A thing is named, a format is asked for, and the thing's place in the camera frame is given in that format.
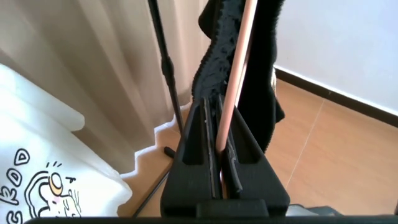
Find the curtain fold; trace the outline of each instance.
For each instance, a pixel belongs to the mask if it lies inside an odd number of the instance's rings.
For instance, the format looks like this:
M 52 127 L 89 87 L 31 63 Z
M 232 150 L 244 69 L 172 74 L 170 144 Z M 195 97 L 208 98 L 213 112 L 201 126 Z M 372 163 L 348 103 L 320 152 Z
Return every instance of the curtain fold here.
M 197 25 L 204 3 L 159 1 L 181 105 L 209 43 Z M 0 0 L 0 63 L 83 114 L 74 134 L 120 173 L 172 119 L 144 0 Z

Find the baseboard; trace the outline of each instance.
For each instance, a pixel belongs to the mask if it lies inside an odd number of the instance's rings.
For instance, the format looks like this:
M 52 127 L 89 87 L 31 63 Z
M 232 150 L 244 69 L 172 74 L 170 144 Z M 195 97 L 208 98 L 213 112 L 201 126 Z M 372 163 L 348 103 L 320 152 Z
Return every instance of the baseboard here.
M 369 116 L 371 118 L 377 119 L 379 121 L 390 124 L 394 127 L 398 128 L 398 116 L 388 113 L 387 111 L 380 110 L 379 108 L 375 108 L 373 106 L 367 105 L 366 103 L 362 103 L 358 100 L 354 100 L 345 95 L 336 93 L 327 88 L 319 86 L 317 84 L 308 82 L 302 78 L 299 78 L 293 74 L 287 73 L 285 71 L 276 69 L 275 70 L 276 77 L 282 81 L 285 81 L 289 84 L 297 86 L 303 90 L 309 91 L 315 95 L 318 95 L 322 98 L 335 102 L 341 106 L 345 106 L 349 109 L 355 110 L 361 114 Z

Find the black fabric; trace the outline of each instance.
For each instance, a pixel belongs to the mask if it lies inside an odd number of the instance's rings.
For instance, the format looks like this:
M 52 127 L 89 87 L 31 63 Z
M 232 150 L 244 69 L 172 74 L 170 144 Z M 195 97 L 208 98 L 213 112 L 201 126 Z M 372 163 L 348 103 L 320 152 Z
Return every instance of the black fabric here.
M 284 0 L 259 0 L 252 28 L 252 46 L 238 110 L 263 151 L 275 124 L 285 114 L 271 86 L 276 61 L 276 25 Z M 193 99 L 225 95 L 243 14 L 243 0 L 209 0 L 199 18 L 211 44 L 192 85 Z

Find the tiled floor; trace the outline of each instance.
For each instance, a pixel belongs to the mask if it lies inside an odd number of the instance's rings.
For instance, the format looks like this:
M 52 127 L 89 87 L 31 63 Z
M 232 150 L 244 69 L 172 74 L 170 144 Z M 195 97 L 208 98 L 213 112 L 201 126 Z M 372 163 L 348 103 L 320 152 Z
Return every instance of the tiled floor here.
M 277 97 L 286 118 L 266 157 L 292 203 L 329 205 L 345 215 L 391 214 L 398 200 L 398 129 L 282 81 Z M 157 148 L 137 158 L 137 175 L 124 178 L 134 195 L 119 209 L 121 216 L 134 213 L 171 163 L 163 146 L 175 149 L 179 133 L 164 126 Z M 162 190 L 140 216 L 160 216 Z

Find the cartoon character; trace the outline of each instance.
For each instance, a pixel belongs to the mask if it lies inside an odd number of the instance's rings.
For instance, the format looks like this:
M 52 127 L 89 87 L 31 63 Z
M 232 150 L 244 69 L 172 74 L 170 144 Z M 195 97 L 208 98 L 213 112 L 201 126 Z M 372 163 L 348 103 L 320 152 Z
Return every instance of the cartoon character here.
M 66 177 L 69 183 L 74 178 Z M 66 190 L 62 177 L 57 172 L 37 172 L 25 189 L 25 200 L 32 218 L 36 217 L 80 217 L 79 192 Z

